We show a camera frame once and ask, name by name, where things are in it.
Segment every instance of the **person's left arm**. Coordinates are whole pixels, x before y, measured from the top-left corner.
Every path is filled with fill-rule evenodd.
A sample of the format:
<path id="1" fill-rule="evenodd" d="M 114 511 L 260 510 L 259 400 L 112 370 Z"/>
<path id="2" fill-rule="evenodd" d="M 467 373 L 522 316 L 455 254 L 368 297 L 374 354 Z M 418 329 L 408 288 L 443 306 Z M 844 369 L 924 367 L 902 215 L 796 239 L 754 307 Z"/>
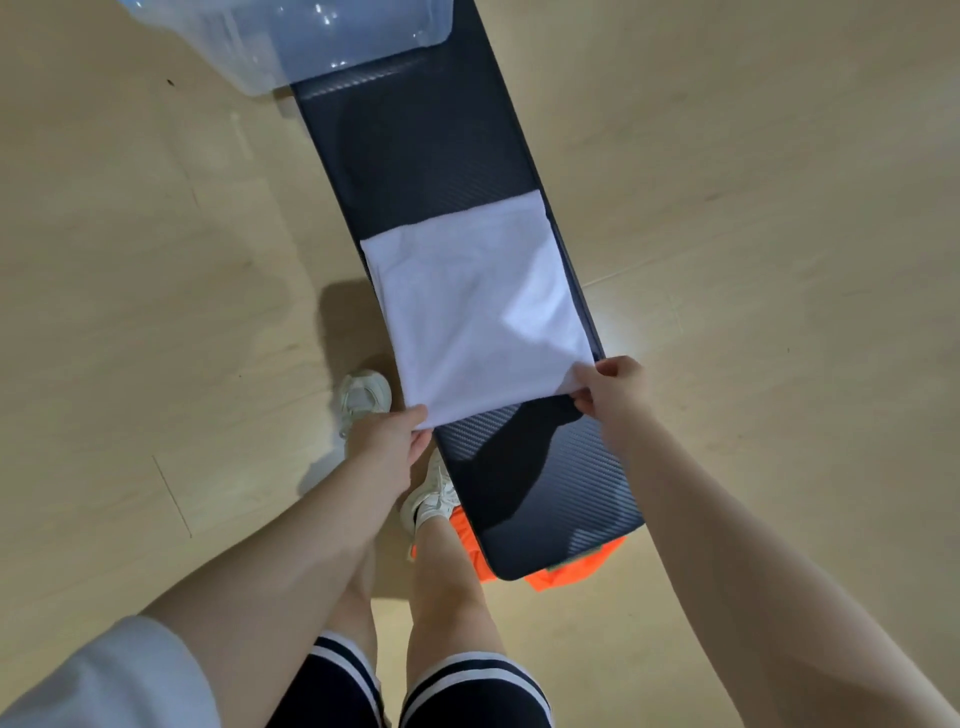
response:
<path id="1" fill-rule="evenodd" d="M 250 538 L 183 579 L 143 615 L 203 669 L 225 728 L 263 728 L 320 634 L 430 432 L 423 406 L 354 425 L 348 458 Z"/>

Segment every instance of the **white sneaker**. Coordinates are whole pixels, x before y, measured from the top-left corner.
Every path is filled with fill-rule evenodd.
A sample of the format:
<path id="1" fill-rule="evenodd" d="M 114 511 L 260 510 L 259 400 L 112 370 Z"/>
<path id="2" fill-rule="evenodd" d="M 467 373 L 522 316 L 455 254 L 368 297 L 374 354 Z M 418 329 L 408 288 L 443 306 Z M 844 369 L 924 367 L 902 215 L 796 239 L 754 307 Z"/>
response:
<path id="1" fill-rule="evenodd" d="M 338 388 L 340 436 L 347 439 L 350 428 L 372 412 L 389 412 L 393 402 L 390 382 L 379 372 L 362 369 L 344 377 Z"/>
<path id="2" fill-rule="evenodd" d="M 440 451 L 435 449 L 430 455 L 426 478 L 423 484 L 411 492 L 400 506 L 400 522 L 413 535 L 420 525 L 434 516 L 450 518 L 453 509 L 460 505 L 460 498 L 453 490 L 453 481 L 446 471 Z"/>

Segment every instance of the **white stripe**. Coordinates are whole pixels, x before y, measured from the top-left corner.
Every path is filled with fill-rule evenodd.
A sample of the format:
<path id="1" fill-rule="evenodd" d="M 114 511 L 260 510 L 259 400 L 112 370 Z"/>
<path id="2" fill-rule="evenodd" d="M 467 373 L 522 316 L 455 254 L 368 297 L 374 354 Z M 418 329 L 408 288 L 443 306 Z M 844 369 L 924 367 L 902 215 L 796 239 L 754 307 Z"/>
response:
<path id="1" fill-rule="evenodd" d="M 519 675 L 510 672 L 507 669 L 503 669 L 502 667 L 488 667 L 486 669 L 465 669 L 461 672 L 453 672 L 445 677 L 442 677 L 440 680 L 418 695 L 417 699 L 407 707 L 406 711 L 403 713 L 403 719 L 400 721 L 399 728 L 405 728 L 406 724 L 410 722 L 410 716 L 417 711 L 417 708 L 423 705 L 423 703 L 436 695 L 438 692 L 446 690 L 453 685 L 466 683 L 471 680 L 505 680 L 508 683 L 513 683 L 514 685 L 523 688 L 537 699 L 537 702 L 540 703 L 540 707 L 543 708 L 543 712 L 546 715 L 547 720 L 549 720 L 550 725 L 553 726 L 553 714 L 550 713 L 550 706 L 547 705 L 546 700 L 543 699 L 543 696 L 537 691 L 536 688 L 534 688 Z"/>
<path id="2" fill-rule="evenodd" d="M 325 629 L 320 636 L 323 637 L 325 640 L 330 640 L 331 642 L 335 642 L 340 646 L 346 647 L 350 651 L 350 653 L 353 655 L 353 657 L 359 660 L 360 664 L 367 669 L 367 674 L 373 680 L 373 684 L 376 685 L 377 687 L 380 686 L 380 681 L 376 679 L 376 671 L 373 669 L 373 666 L 370 664 L 370 661 L 367 659 L 367 655 L 365 655 L 363 653 L 363 650 L 360 649 L 359 646 L 357 646 L 356 642 L 354 642 L 349 638 L 344 637 L 341 634 L 338 634 L 336 632 L 331 632 L 328 629 Z"/>
<path id="3" fill-rule="evenodd" d="M 370 701 L 370 707 L 373 711 L 373 714 L 376 716 L 376 724 L 383 726 L 383 723 L 380 722 L 380 709 L 376 707 L 376 698 L 373 697 L 373 693 L 370 690 L 370 685 L 364 680 L 363 675 L 353 666 L 353 663 L 348 660 L 346 657 L 341 655 L 339 652 L 334 652 L 328 647 L 317 647 L 314 646 L 310 649 L 310 654 L 317 657 L 322 657 L 325 660 L 333 663 L 337 667 L 344 669 L 347 674 L 353 678 L 353 681 L 360 686 L 360 690 L 363 691 L 363 694 Z"/>
<path id="4" fill-rule="evenodd" d="M 457 663 L 464 663 L 467 660 L 496 660 L 497 662 L 506 663 L 511 667 L 515 667 L 524 675 L 529 677 L 532 682 L 534 683 L 537 682 L 536 680 L 534 680 L 534 676 L 531 675 L 529 672 L 527 672 L 527 670 L 523 667 L 523 665 L 518 665 L 509 657 L 507 657 L 506 655 L 501 655 L 499 652 L 461 652 L 459 654 L 450 655 L 449 657 L 444 658 L 443 660 L 440 660 L 436 665 L 434 665 L 429 670 L 427 670 L 423 675 L 420 676 L 420 679 L 416 683 L 414 683 L 413 687 L 407 691 L 407 694 L 412 695 L 417 690 L 417 688 L 419 688 L 423 683 L 425 683 L 431 677 L 433 677 L 442 669 L 444 669 L 444 667 L 456 665 Z"/>

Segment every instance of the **black shorts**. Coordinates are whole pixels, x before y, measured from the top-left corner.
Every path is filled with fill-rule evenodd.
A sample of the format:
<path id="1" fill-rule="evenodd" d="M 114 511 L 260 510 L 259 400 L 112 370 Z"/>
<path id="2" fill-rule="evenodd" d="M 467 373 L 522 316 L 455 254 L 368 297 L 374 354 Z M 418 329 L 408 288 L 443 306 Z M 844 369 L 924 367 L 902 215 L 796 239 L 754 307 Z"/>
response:
<path id="1" fill-rule="evenodd" d="M 324 632 L 283 696 L 268 728 L 387 728 L 380 684 L 367 658 Z M 397 728 L 550 728 L 546 696 L 503 655 L 466 652 L 430 669 L 403 701 Z"/>

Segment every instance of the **plastic container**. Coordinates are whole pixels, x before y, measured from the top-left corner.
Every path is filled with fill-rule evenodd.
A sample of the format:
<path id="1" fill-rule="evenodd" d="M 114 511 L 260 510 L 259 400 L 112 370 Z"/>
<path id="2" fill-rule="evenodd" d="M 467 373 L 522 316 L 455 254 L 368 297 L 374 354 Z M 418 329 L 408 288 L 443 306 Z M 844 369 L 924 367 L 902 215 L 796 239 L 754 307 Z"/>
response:
<path id="1" fill-rule="evenodd" d="M 186 39 L 244 93 L 446 40 L 454 0 L 120 0 Z"/>

